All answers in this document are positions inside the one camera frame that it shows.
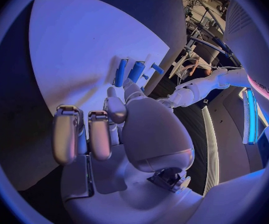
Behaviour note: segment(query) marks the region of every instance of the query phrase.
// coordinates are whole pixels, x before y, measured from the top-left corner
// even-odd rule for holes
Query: blue light
[[[247,90],[248,107],[249,107],[249,136],[248,143],[254,143],[256,139],[256,111],[255,100],[251,90]]]

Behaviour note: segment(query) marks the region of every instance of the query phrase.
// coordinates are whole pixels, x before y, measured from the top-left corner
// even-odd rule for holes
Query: pink light
[[[249,83],[251,86],[259,92],[262,96],[264,96],[267,100],[269,100],[269,93],[262,89],[259,85],[257,85],[249,76],[247,76]]]

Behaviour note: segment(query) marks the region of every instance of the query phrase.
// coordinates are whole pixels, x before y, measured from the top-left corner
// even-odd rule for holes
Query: blue cylinder
[[[146,80],[149,78],[149,77],[146,76],[145,74],[143,74],[142,77],[145,78]]]
[[[129,73],[128,78],[131,79],[134,83],[136,83],[140,75],[143,73],[144,69],[145,65],[143,62],[140,61],[135,62],[132,70]]]
[[[164,73],[164,70],[162,68],[160,68],[158,65],[156,65],[155,63],[153,63],[153,65],[151,66],[155,71],[157,71],[160,75],[162,75]]]
[[[114,81],[114,86],[121,87],[123,85],[124,71],[127,64],[126,59],[122,59],[119,65],[119,68],[116,71],[116,77]]]

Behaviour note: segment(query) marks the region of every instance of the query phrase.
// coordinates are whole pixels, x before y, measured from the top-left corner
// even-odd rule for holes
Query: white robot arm
[[[226,89],[230,85],[250,87],[246,71],[244,69],[231,71],[225,68],[217,69],[208,77],[197,78],[177,86],[172,95],[158,101],[171,108],[186,107],[205,98],[210,91]]]

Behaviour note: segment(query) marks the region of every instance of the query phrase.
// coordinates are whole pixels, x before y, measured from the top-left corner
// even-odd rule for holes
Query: blue led strip
[[[257,141],[258,134],[258,113],[256,112],[256,100],[252,90],[247,89],[248,107],[249,107],[249,136],[248,143],[254,144]]]

